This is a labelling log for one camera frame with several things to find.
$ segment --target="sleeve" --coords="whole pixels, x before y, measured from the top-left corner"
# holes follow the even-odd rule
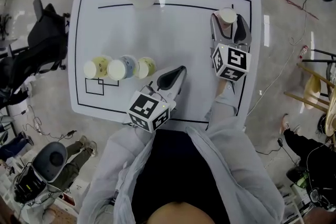
[[[210,127],[207,136],[217,147],[236,183],[254,199],[253,204],[265,208],[280,223],[285,209],[284,200],[268,176],[247,135],[235,129],[236,117]]]
[[[206,135],[223,156],[237,184],[256,199],[256,204],[261,203],[276,223],[280,223],[284,200],[248,136],[236,128],[235,103],[234,88],[229,82],[212,105]]]
[[[107,141],[88,193],[79,212],[79,224],[112,223],[110,204],[119,173],[123,173],[142,152],[153,134],[140,128],[125,127]]]

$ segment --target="cup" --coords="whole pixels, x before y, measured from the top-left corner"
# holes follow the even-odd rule
[[[225,7],[218,12],[218,18],[222,29],[225,30],[237,20],[237,13],[232,8]]]
[[[155,61],[150,57],[142,57],[138,60],[139,69],[135,76],[139,79],[144,79],[153,75],[156,72]]]
[[[83,71],[87,79],[107,77],[107,67],[112,60],[109,56],[98,56],[84,64]]]
[[[113,80],[132,78],[139,68],[138,61],[131,55],[124,55],[112,60],[107,68],[108,75]]]

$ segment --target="wire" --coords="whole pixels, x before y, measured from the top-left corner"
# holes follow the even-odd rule
[[[50,133],[46,134],[41,130],[42,121],[41,119],[35,115],[35,111],[31,105],[28,105],[28,109],[30,109],[33,113],[33,125],[30,123],[26,123],[26,125],[22,125],[23,130],[27,131],[28,127],[31,127],[33,130],[35,130],[37,133],[44,135],[44,136],[50,136],[53,139],[57,139],[57,141],[61,141],[62,139],[71,139],[74,136],[75,130],[68,132],[66,135],[62,134],[60,137],[54,137]]]
[[[289,43],[293,46],[293,50],[290,54],[290,56],[288,57],[287,61],[285,62],[284,66],[282,67],[279,75],[275,78],[275,80],[265,89],[265,91],[263,92],[263,94],[261,95],[261,97],[259,98],[259,100],[255,103],[255,105],[252,107],[252,109],[248,112],[247,116],[249,116],[252,111],[256,108],[256,106],[258,105],[258,103],[261,101],[261,99],[264,97],[265,93],[267,92],[267,90],[272,87],[272,85],[278,80],[278,78],[281,76],[282,72],[284,71],[289,59],[292,57],[293,53],[294,53],[294,50],[295,50],[295,46],[296,44],[298,44],[299,42],[301,42],[303,40],[303,37],[305,36],[306,34],[306,27],[307,27],[307,0],[304,1],[303,3],[303,6],[302,6],[302,10],[304,10],[306,12],[306,15],[305,15],[305,21],[304,21],[304,30],[303,30],[303,34],[302,36],[300,37],[300,39],[298,41],[295,41],[295,39],[293,37],[290,37],[289,38]]]
[[[271,150],[269,153],[263,153],[263,152],[259,152],[259,151],[256,151],[256,152],[259,153],[259,154],[263,154],[263,155],[269,155],[269,154],[271,154],[272,152],[278,152],[280,149],[281,149],[281,147],[279,147],[278,150]]]
[[[289,155],[289,153],[287,152],[287,150],[285,150],[284,147],[282,147],[283,150],[287,153],[288,157],[290,157],[291,161],[295,164],[296,167],[299,167],[299,165],[296,164],[296,162],[293,161],[292,157]]]
[[[279,144],[279,149],[278,150],[271,150],[269,153],[263,153],[263,152],[259,152],[259,151],[256,151],[257,153],[259,154],[263,154],[263,155],[269,155],[271,154],[272,152],[278,152],[280,149],[283,148],[283,150],[287,153],[287,155],[290,157],[291,161],[298,167],[298,165],[293,161],[292,157],[289,155],[289,153],[287,152],[287,150],[285,150],[285,148],[283,147],[283,142],[282,142],[282,139],[281,138],[278,138],[278,144]]]

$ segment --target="shoe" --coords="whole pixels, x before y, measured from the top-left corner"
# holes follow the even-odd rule
[[[19,135],[22,135],[23,138],[28,139],[28,136],[24,131],[20,132]]]
[[[31,145],[31,146],[34,146],[34,141],[33,139],[30,137],[30,136],[27,136],[27,142]]]
[[[297,135],[300,135],[301,133],[301,125],[298,125],[294,128],[293,132]]]
[[[84,147],[86,144],[90,142],[85,135],[82,135],[78,141],[82,143],[82,147]]]
[[[94,141],[89,141],[85,148],[92,150],[91,157],[96,157],[97,155],[97,144]]]
[[[286,113],[281,121],[281,127],[280,127],[280,134],[284,134],[285,130],[290,130],[290,126],[289,126],[289,116]]]

